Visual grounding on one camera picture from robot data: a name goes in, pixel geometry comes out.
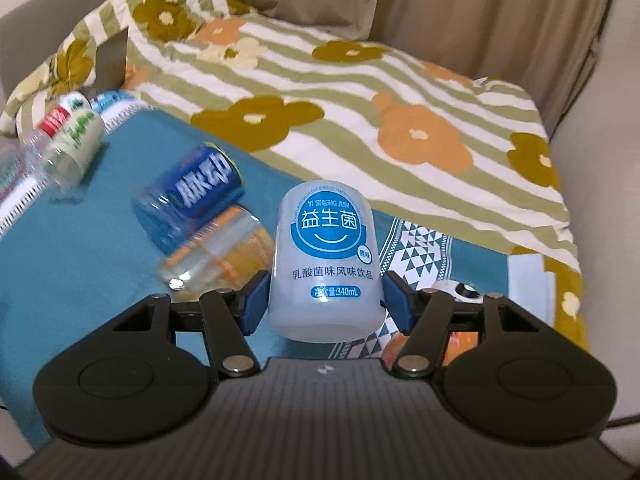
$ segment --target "black and white triangle pattern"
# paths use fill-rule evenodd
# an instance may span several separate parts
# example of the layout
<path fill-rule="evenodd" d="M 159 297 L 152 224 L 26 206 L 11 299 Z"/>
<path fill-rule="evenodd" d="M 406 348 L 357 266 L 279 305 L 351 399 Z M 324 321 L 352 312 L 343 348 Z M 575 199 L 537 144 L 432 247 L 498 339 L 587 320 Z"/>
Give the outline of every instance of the black and white triangle pattern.
<path fill-rule="evenodd" d="M 394 270 L 411 288 L 420 290 L 442 280 L 449 263 L 447 235 L 405 221 L 401 227 L 398 243 L 388 269 Z M 398 331 L 389 316 L 379 330 L 366 339 L 351 342 L 340 352 L 339 357 L 380 357 L 386 344 Z"/>

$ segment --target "bottle with red label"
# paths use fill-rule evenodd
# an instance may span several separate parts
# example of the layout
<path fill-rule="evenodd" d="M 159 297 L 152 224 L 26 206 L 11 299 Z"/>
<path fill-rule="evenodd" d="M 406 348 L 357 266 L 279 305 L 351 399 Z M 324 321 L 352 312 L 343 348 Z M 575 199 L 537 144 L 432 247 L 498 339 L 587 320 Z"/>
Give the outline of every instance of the bottle with red label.
<path fill-rule="evenodd" d="M 62 129 L 71 114 L 82 108 L 91 109 L 89 101 L 80 92 L 63 95 L 56 105 L 23 140 L 26 169 L 30 173 L 40 171 L 45 148 Z"/>

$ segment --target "blue bottle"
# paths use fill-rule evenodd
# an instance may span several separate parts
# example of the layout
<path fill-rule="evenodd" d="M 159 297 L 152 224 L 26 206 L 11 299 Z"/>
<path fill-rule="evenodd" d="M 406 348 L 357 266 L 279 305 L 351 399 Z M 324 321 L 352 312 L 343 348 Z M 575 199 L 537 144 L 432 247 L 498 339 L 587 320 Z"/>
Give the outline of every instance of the blue bottle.
<path fill-rule="evenodd" d="M 143 189 L 133 209 L 152 241 L 170 254 L 242 195 L 235 163 L 207 142 Z"/>

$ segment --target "red label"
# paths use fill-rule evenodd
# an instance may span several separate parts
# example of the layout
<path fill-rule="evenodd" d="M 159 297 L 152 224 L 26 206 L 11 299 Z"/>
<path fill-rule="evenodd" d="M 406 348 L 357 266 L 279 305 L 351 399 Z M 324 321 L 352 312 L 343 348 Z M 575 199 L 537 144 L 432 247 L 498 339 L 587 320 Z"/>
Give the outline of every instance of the red label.
<path fill-rule="evenodd" d="M 69 117 L 71 117 L 71 114 L 62 106 L 56 106 L 44 116 L 38 123 L 38 127 L 43 129 L 49 137 L 54 137 Z"/>

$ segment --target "panda face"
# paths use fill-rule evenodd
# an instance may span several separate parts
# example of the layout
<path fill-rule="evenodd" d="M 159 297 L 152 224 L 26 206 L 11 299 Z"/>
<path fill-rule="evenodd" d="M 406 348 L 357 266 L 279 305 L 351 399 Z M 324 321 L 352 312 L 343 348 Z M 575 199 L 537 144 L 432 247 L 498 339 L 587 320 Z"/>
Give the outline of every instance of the panda face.
<path fill-rule="evenodd" d="M 435 282 L 431 288 L 441 290 L 462 303 L 482 303 L 482 296 L 472 286 L 454 280 Z"/>

